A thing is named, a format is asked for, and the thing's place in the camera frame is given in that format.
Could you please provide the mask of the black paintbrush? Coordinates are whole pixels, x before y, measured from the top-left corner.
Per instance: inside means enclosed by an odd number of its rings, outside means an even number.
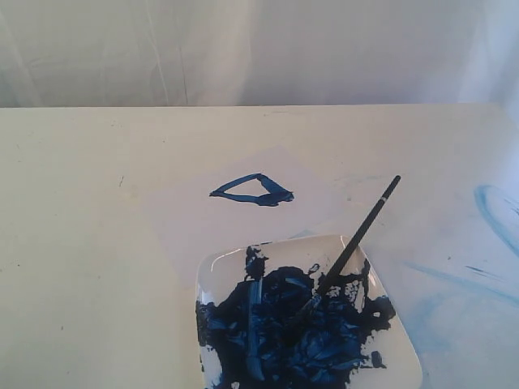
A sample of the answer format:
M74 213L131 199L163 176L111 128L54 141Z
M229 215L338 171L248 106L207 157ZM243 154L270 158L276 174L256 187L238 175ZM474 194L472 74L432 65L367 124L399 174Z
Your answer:
M311 299L305 303L305 305L299 310L299 312L286 324L286 329L292 331L296 327L299 327L304 319L306 319L314 308L320 303L322 298L326 295L328 290L336 282L337 278L341 275L345 265L349 262L351 256L358 248L358 245L367 234L368 230L374 223L375 219L381 212L382 208L388 201L389 197L396 189L397 185L401 181L401 175L396 175L390 182L384 193L380 196L374 207L370 210L364 221L360 224L355 234L352 236L350 241L341 252L335 263L330 267L328 273L323 278L322 282L313 293Z

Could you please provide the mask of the white paper sheet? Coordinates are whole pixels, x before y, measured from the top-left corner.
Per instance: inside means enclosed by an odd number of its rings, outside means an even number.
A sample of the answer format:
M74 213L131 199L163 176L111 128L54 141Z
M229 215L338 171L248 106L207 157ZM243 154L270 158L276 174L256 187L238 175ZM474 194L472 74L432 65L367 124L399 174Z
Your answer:
M294 199L269 207L211 195L254 173L262 173ZM294 237L340 214L344 203L337 189L282 147L185 178L142 198L166 258L187 287L194 285L198 266L209 255Z

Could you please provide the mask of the white square paint plate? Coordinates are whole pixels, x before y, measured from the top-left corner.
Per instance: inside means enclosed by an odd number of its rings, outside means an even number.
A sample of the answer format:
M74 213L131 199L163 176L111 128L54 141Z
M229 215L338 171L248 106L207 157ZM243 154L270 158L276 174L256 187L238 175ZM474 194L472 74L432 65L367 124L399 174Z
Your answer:
M207 388L417 388L422 368L361 249L298 342L286 324L347 244L340 235L269 242L215 254L199 267L195 314Z

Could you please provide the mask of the white backdrop cloth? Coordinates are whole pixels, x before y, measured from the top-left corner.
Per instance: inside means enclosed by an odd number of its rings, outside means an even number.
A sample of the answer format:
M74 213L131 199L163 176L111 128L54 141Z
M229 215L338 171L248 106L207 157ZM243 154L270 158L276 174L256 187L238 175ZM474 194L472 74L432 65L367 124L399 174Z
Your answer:
M518 94L515 1L4 1L4 106L334 105Z

